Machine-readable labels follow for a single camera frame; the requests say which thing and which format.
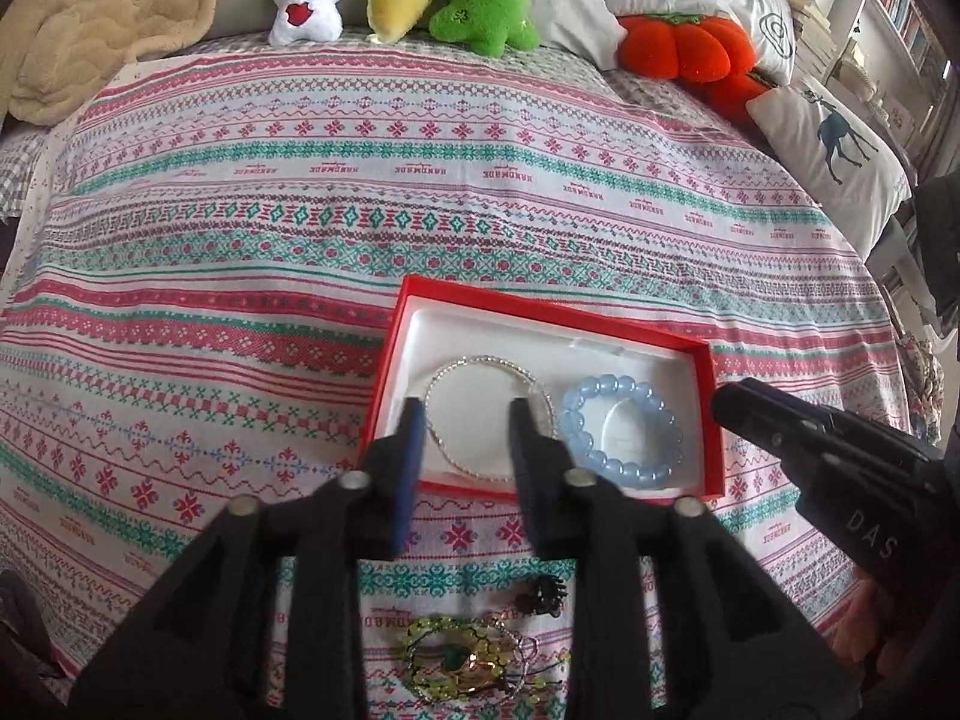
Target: black hair clip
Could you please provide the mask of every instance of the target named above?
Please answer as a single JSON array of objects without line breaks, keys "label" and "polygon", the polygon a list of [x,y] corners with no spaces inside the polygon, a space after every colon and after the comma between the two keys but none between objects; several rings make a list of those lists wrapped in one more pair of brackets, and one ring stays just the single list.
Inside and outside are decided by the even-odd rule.
[{"label": "black hair clip", "polygon": [[559,617],[563,611],[566,586],[553,574],[541,574],[531,581],[529,591],[517,596],[515,604],[521,614],[549,614]]}]

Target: orange pumpkin plush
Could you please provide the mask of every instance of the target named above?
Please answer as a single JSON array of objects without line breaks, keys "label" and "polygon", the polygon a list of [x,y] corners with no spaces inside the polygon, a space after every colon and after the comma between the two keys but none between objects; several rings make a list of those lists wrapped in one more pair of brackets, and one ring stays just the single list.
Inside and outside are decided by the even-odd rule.
[{"label": "orange pumpkin plush", "polygon": [[650,79],[686,81],[686,88],[738,127],[754,127],[747,103],[767,88],[747,76],[757,64],[750,37],[721,16],[648,13],[624,16],[620,66]]},{"label": "orange pumpkin plush", "polygon": [[621,66],[650,79],[709,83],[747,73],[757,54],[740,25],[720,16],[682,13],[625,16]]}]

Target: pumpkin plush toy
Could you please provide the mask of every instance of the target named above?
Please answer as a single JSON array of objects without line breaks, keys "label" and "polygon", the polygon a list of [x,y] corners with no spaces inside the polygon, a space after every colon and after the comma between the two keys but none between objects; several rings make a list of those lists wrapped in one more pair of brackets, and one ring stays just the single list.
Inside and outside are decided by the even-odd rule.
[{"label": "pumpkin plush toy", "polygon": [[650,79],[685,81],[686,89],[741,128],[753,129],[747,103],[767,91],[747,73],[757,54],[738,23],[722,16],[647,13],[624,16],[620,66]]},{"label": "pumpkin plush toy", "polygon": [[430,19],[430,34],[485,56],[500,57],[507,45],[534,50],[539,35],[529,11],[530,0],[450,0]]}]

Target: screw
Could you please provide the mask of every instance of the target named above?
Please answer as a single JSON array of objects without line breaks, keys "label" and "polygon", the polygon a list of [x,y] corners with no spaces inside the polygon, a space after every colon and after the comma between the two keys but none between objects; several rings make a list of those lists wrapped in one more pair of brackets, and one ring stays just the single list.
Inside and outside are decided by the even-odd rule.
[{"label": "screw", "polygon": [[571,488],[591,488],[597,483],[597,475],[587,469],[570,469],[563,473],[563,480]]},{"label": "screw", "polygon": [[344,490],[363,490],[370,484],[370,474],[367,471],[347,471],[337,481]]},{"label": "screw", "polygon": [[249,517],[260,508],[260,502],[253,495],[238,495],[227,504],[227,511],[234,517]]},{"label": "screw", "polygon": [[694,498],[692,495],[685,495],[673,502],[673,509],[681,517],[699,517],[707,510],[707,507],[704,506],[703,501]]}]

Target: stack of books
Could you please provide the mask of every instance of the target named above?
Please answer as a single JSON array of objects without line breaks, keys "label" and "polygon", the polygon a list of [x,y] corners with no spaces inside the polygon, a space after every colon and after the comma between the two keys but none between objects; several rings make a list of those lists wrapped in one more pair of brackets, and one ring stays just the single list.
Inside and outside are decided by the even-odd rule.
[{"label": "stack of books", "polygon": [[930,47],[929,27],[920,15],[920,10],[913,0],[877,0],[890,18],[896,33],[904,41],[910,58],[918,67],[923,66],[923,60]]},{"label": "stack of books", "polygon": [[830,34],[830,23],[813,0],[787,0],[793,12],[793,31],[797,42],[795,66],[802,73],[826,82],[837,46]]}]

